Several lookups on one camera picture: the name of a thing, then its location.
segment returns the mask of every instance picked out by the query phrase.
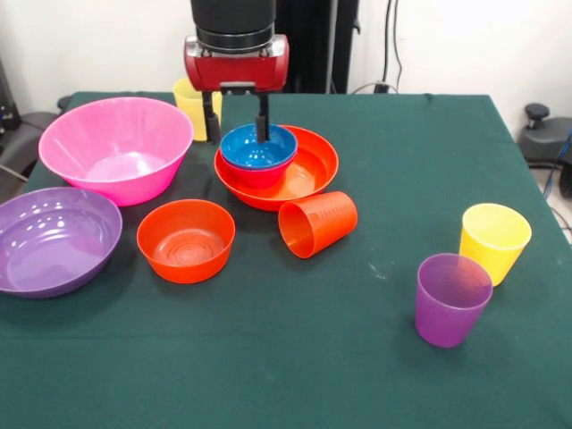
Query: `table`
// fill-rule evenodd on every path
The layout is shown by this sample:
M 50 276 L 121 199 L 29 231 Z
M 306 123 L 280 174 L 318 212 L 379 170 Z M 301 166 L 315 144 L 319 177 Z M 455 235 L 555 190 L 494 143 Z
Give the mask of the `table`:
M 276 214 L 240 203 L 213 173 L 215 147 L 194 143 L 162 196 L 122 209 L 119 247 L 92 283 L 0 297 L 2 427 L 570 427 L 572 252 L 491 99 L 271 101 L 273 122 L 338 150 L 329 189 L 354 198 L 354 233 L 295 258 Z M 226 97 L 223 131 L 256 102 Z M 62 184 L 39 165 L 27 190 Z M 196 286 L 159 279 L 135 242 L 139 221 L 177 198 L 210 199 L 237 224 L 228 265 Z M 413 325 L 416 269 L 456 252 L 463 211 L 484 201 L 516 208 L 534 237 L 468 341 L 437 349 Z

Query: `pink bowl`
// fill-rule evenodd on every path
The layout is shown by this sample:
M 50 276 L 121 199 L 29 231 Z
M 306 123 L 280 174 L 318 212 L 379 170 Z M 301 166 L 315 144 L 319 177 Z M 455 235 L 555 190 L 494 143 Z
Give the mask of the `pink bowl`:
M 78 188 L 117 206 L 163 192 L 193 140 L 193 125 L 174 105 L 144 97 L 95 101 L 56 119 L 39 141 L 39 157 Z
M 277 165 L 271 168 L 265 168 L 261 170 L 247 170 L 245 168 L 237 167 L 229 163 L 224 156 L 221 155 L 222 163 L 226 166 L 228 171 L 237 179 L 237 181 L 242 184 L 249 186 L 254 189 L 266 189 L 271 188 L 284 176 L 286 169 L 292 161 L 294 161 L 294 156 L 286 160 L 284 164 Z

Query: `yellow cup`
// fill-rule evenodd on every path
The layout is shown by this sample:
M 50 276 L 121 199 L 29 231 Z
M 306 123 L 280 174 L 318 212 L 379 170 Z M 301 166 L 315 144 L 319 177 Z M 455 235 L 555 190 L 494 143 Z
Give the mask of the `yellow cup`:
M 189 78 L 182 78 L 172 86 L 175 103 L 193 122 L 195 128 L 195 140 L 206 140 L 205 111 L 203 110 L 203 97 L 190 84 Z M 223 95 L 220 92 L 213 93 L 213 110 L 218 115 L 218 123 L 223 119 Z
M 463 214 L 459 254 L 480 264 L 497 286 L 532 236 L 530 223 L 519 212 L 499 204 L 477 204 Z

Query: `orange cup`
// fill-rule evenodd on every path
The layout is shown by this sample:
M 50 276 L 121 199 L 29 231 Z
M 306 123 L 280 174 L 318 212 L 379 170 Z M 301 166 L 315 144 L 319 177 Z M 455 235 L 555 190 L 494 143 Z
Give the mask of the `orange cup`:
M 291 252 L 308 258 L 354 231 L 358 210 L 343 192 L 329 192 L 282 204 L 278 225 Z

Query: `orange plate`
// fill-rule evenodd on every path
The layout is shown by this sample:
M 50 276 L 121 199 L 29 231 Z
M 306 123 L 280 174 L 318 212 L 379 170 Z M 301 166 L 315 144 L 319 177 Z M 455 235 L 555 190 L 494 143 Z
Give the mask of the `orange plate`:
M 296 136 L 298 152 L 284 177 L 271 188 L 255 189 L 240 183 L 223 163 L 220 149 L 214 156 L 214 170 L 224 186 L 243 203 L 268 212 L 277 212 L 286 201 L 323 192 L 340 165 L 336 150 L 322 136 L 291 125 L 282 127 Z

